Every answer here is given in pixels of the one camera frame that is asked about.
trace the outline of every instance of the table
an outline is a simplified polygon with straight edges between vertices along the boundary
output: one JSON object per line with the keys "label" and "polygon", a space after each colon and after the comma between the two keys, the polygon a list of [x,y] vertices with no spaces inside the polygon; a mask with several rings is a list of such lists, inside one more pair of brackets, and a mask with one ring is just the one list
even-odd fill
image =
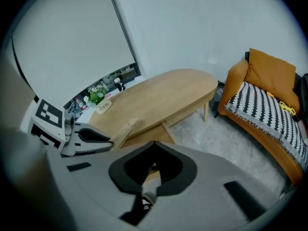
{"label": "table", "polygon": [[110,109],[102,115],[94,112],[89,124],[113,136],[130,119],[140,118],[122,147],[151,140],[177,143],[169,126],[201,106],[206,122],[217,83],[215,77],[200,70],[172,70],[111,97]]}

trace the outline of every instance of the bottle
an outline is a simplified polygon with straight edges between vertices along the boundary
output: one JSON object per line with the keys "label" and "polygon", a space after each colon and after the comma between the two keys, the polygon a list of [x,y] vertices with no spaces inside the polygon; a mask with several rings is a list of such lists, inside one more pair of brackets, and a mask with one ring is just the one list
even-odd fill
{"label": "bottle", "polygon": [[87,108],[87,106],[78,97],[76,97],[75,100],[82,110],[85,110]]}

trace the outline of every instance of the gray floor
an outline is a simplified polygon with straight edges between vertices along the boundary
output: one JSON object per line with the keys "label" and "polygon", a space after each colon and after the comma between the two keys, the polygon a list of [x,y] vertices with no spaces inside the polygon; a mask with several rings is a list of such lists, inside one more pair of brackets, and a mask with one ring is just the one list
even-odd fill
{"label": "gray floor", "polygon": [[225,116],[199,109],[171,127],[179,144],[222,156],[257,178],[279,196],[287,175],[275,159],[244,129]]}

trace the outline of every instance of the person's foot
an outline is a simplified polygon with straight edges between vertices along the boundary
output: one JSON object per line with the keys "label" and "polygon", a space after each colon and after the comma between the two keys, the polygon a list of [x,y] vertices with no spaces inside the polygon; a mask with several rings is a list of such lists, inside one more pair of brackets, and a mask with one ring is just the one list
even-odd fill
{"label": "person's foot", "polygon": [[155,203],[155,196],[151,192],[142,195],[143,210],[149,211]]}

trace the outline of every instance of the white roller blind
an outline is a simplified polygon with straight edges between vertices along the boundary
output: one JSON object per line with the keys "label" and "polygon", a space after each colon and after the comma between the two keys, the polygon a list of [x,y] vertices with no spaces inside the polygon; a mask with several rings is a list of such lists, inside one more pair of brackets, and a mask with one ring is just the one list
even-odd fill
{"label": "white roller blind", "polygon": [[13,40],[34,92],[58,107],[134,62],[111,0],[37,0]]}

